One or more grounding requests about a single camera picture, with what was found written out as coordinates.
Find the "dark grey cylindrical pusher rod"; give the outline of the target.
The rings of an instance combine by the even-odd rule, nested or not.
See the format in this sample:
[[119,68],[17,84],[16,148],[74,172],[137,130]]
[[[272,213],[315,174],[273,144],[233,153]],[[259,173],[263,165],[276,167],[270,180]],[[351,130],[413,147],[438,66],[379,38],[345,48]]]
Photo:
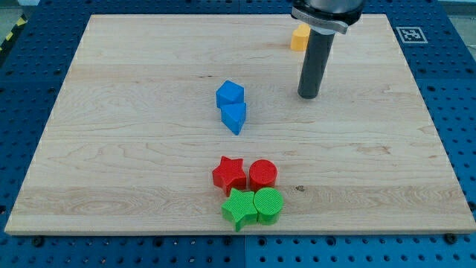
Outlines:
[[304,99],[318,96],[335,34],[311,30],[297,93]]

